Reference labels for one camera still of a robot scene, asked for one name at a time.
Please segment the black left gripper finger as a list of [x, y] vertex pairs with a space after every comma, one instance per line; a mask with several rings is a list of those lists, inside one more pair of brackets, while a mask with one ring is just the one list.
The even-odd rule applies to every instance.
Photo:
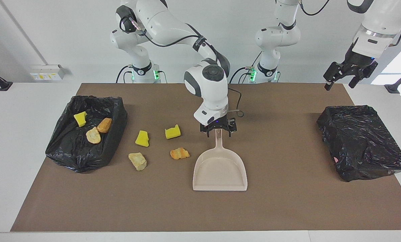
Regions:
[[348, 86], [350, 88], [356, 87], [356, 85], [368, 76], [368, 67], [361, 68], [358, 66], [353, 66], [350, 68], [350, 75], [354, 75]]
[[332, 62], [328, 69], [323, 74], [325, 79], [325, 90], [330, 91], [331, 87], [334, 85], [338, 77], [340, 77], [342, 64], [337, 62]]

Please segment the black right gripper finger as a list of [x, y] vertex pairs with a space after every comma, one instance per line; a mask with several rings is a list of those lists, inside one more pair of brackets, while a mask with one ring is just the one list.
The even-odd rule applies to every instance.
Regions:
[[231, 137], [232, 133], [237, 131], [237, 124], [235, 118], [223, 118], [221, 121], [221, 129], [228, 132], [228, 136]]
[[205, 133], [205, 134], [207, 135], [207, 137], [210, 137], [210, 132], [213, 131], [213, 130], [215, 130], [215, 129], [217, 129], [216, 124], [217, 124], [217, 123], [211, 123], [211, 124], [209, 124], [209, 125], [203, 125], [203, 124], [201, 124], [201, 125], [200, 125], [200, 131], [201, 131], [202, 133]]

